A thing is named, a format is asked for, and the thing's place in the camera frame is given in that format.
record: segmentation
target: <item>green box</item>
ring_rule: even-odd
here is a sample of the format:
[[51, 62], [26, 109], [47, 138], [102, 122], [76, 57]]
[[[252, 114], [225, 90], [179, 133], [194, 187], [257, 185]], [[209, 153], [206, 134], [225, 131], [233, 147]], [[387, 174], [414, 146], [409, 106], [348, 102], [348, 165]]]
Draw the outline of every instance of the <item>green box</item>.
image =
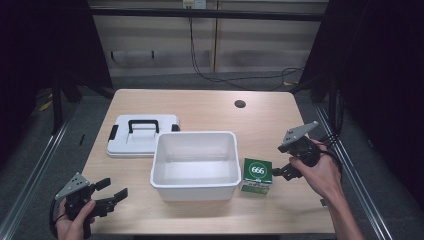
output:
[[244, 159], [241, 191], [267, 194], [272, 184], [272, 162]]

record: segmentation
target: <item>black handle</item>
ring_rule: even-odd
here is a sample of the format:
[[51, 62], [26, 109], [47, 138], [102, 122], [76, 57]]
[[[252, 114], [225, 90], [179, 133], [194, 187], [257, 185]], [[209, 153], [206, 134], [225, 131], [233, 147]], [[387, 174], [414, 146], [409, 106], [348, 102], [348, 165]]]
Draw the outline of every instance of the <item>black handle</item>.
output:
[[90, 228], [90, 216], [84, 219], [83, 229], [84, 229], [84, 239], [91, 237], [91, 228]]
[[159, 133], [159, 122], [158, 120], [129, 120], [128, 127], [130, 129], [130, 133], [133, 133], [132, 125], [133, 124], [155, 124], [156, 133]]

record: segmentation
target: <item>gray carpet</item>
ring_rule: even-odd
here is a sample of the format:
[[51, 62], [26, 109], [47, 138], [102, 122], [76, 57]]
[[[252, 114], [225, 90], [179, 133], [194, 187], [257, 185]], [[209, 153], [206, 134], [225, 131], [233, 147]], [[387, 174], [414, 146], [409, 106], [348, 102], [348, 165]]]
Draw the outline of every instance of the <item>gray carpet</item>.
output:
[[[251, 76], [252, 73], [220, 74], [222, 78]], [[254, 79], [231, 81], [232, 84], [247, 89], [270, 90], [281, 84], [279, 79]], [[138, 78], [114, 79], [118, 88], [166, 88], [166, 89], [213, 89], [240, 90], [227, 83], [213, 83], [199, 78], [195, 74], [150, 76]], [[278, 91], [290, 87], [280, 86]], [[83, 99], [72, 116], [67, 131], [53, 155], [51, 164], [36, 189], [28, 209], [18, 225], [13, 239], [53, 239], [48, 227], [50, 201], [55, 192], [66, 183], [75, 172], [81, 172], [91, 147], [107, 112], [110, 100], [97, 96], [90, 90], [81, 89]], [[295, 95], [300, 112], [305, 122], [317, 120], [315, 106], [311, 103], [308, 91]], [[31, 174], [52, 129], [51, 108], [31, 115], [25, 126], [20, 146], [17, 147], [8, 164], [0, 172], [0, 220], [3, 221], [8, 210], [17, 199], [20, 189]], [[310, 133], [312, 138], [324, 136], [322, 129]], [[345, 145], [357, 171], [360, 173], [377, 208], [384, 217], [394, 239], [424, 239], [424, 214], [418, 208], [405, 188], [387, 170], [384, 159], [369, 148], [367, 138], [360, 126], [345, 115], [341, 140]], [[343, 187], [351, 208], [367, 239], [378, 239], [373, 227], [359, 202], [347, 178], [343, 179]], [[330, 239], [331, 234], [282, 235], [280, 239]], [[91, 239], [133, 239], [133, 236], [93, 236]]]

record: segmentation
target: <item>dark curtain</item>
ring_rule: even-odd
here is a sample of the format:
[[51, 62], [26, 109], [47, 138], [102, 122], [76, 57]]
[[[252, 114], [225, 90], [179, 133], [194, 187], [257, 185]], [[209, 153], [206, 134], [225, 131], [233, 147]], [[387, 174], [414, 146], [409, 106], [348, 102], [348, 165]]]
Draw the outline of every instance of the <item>dark curtain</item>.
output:
[[19, 140], [36, 93], [54, 76], [67, 86], [112, 87], [103, 49], [85, 0], [2, 0], [0, 3], [0, 102], [2, 159]]

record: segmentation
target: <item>wall outlet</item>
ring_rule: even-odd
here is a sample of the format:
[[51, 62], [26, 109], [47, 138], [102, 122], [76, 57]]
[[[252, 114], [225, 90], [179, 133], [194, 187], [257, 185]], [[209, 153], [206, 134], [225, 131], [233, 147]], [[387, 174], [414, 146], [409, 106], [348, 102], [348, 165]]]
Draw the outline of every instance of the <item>wall outlet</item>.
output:
[[206, 9], [206, 0], [194, 0], [195, 9]]
[[183, 9], [194, 9], [194, 0], [183, 0]]

